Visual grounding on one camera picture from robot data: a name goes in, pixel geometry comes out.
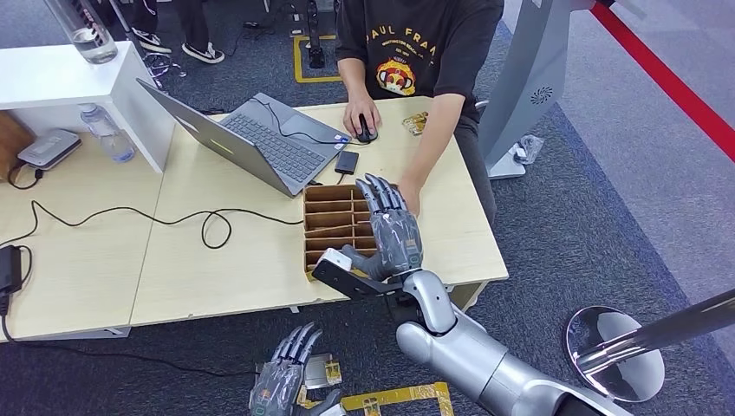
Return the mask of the person's left hand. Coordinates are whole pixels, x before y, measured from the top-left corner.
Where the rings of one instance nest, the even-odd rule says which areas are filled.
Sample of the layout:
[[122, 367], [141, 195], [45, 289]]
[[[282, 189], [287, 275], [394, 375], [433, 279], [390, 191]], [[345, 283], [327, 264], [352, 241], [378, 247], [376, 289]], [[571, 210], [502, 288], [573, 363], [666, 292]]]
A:
[[398, 182], [398, 188], [406, 202], [407, 209], [415, 216], [420, 215], [420, 192], [422, 184], [415, 179], [403, 177]]

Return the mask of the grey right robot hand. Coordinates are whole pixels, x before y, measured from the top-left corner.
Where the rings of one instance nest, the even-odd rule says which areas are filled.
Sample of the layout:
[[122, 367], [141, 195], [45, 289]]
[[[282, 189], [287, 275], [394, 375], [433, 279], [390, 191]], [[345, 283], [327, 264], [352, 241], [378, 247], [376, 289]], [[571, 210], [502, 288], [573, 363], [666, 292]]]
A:
[[350, 244], [340, 252], [354, 269], [375, 281], [420, 269], [424, 256], [420, 229], [398, 188], [370, 173], [357, 179], [355, 185], [367, 201], [376, 252], [366, 257]]

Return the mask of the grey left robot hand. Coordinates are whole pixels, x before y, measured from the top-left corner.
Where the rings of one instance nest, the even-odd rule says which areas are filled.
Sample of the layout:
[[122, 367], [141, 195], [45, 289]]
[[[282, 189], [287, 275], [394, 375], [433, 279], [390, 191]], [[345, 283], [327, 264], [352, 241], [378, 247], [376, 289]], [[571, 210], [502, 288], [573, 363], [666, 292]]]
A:
[[309, 322], [294, 328], [277, 345], [250, 391], [251, 415], [344, 415], [341, 391], [335, 389], [322, 402], [307, 408], [297, 403], [312, 348], [322, 331]]

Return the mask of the person's right hand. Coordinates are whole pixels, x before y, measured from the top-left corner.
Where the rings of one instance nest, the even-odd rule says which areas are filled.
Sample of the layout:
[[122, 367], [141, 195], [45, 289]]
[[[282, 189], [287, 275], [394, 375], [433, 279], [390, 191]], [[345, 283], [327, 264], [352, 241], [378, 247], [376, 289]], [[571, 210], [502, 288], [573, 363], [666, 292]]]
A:
[[365, 134], [374, 135], [382, 119], [373, 99], [367, 94], [351, 94], [343, 116], [343, 124], [355, 138]]

